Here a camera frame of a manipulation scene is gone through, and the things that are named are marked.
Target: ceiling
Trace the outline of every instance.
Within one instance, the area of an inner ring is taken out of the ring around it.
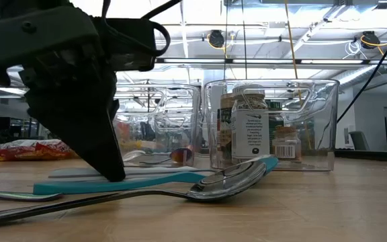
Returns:
[[[90,15],[101,15],[102,1],[72,0],[71,2]],[[165,2],[167,0],[113,0],[107,17],[138,18]],[[239,4],[237,0],[232,0],[232,2]],[[220,30],[224,36],[227,36],[227,58],[291,59],[290,37],[284,8],[281,7],[282,5],[279,5],[280,7],[276,7],[277,5],[275,7],[273,7],[274,5],[260,5],[259,2],[257,0],[257,4],[253,7],[246,7],[244,14],[240,8],[228,7],[227,15],[227,8],[221,0],[183,0],[183,4],[177,4],[152,18],[153,21],[163,24],[167,28],[172,39],[168,51],[161,57],[224,59],[224,50],[212,48],[207,41],[207,35],[212,30]],[[330,18],[328,22],[323,22],[324,16],[332,10],[333,6],[329,4],[297,4],[290,6],[289,19],[292,28],[292,39],[296,47],[295,58],[339,60],[342,58],[380,58],[381,55],[377,48],[372,50],[360,48],[357,54],[350,55],[349,45],[355,37],[359,43],[363,31],[375,31],[375,35],[379,37],[381,43],[386,43],[387,9],[364,7],[361,11],[359,7],[348,7],[339,10],[339,15]],[[158,32],[155,33],[155,36],[158,48],[162,48],[165,41]],[[220,64],[209,67],[183,63],[177,65],[156,64],[153,71],[128,71],[118,73],[117,76],[119,83],[144,83],[147,80],[162,84],[203,83],[210,81],[207,80],[208,72],[224,70],[224,68],[225,72],[219,79],[244,79],[246,77],[246,68],[243,65]],[[250,79],[295,78],[295,72],[291,68],[290,65],[286,67],[276,65],[272,68],[247,65],[247,76]],[[346,70],[344,67],[328,69],[318,66],[303,67],[298,69],[298,77],[329,79]],[[9,74],[19,78],[15,71],[10,71]]]

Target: white label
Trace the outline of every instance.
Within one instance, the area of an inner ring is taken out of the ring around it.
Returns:
[[[269,154],[268,114],[250,110],[232,113],[232,157],[250,159]]]
[[[295,146],[277,145],[275,146],[275,156],[277,158],[295,158]]]

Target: table surface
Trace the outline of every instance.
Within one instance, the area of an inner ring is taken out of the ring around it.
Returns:
[[[53,169],[86,166],[80,160],[0,162],[0,190],[31,192]],[[0,210],[30,205],[0,201]],[[274,171],[221,204],[143,196],[45,214],[0,227],[2,241],[383,242],[387,162],[337,159],[330,173]]]

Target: spoon handle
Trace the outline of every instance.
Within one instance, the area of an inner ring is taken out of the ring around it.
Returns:
[[[12,221],[12,220],[21,219],[21,218],[28,218],[31,216],[48,214],[51,212],[57,212],[57,211],[62,211],[62,210],[67,210],[72,208],[79,208],[82,206],[88,206],[88,205],[99,204],[103,202],[110,202],[114,200],[132,198],[136,196],[145,196],[145,195],[164,195],[164,196],[172,196],[177,198],[188,198],[185,194],[182,194],[179,192],[170,192],[165,190],[134,190],[129,192],[120,192],[120,193],[106,194],[101,196],[94,196],[90,198],[83,198],[83,199],[72,200],[68,202],[59,202],[55,204],[2,210],[0,211],[0,224],[8,221]]]
[[[16,202],[49,202],[62,197],[62,194],[34,195],[23,192],[0,192],[0,200]]]

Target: desk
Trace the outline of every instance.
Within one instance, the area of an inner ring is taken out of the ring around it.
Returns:
[[[53,169],[86,166],[79,160],[0,162],[0,190],[30,192]],[[0,210],[29,205],[0,201]],[[144,196],[45,214],[0,227],[1,241],[383,242],[387,162],[337,159],[332,173],[275,171],[223,204]]]

